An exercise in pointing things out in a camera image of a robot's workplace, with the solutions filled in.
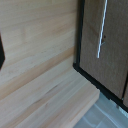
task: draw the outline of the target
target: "door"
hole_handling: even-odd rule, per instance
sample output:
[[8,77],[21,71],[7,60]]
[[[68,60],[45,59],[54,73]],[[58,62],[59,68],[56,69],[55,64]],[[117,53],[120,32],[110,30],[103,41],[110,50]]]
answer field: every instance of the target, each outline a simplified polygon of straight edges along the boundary
[[104,0],[85,0],[80,67],[120,99],[128,70],[128,2],[108,0],[100,56]]

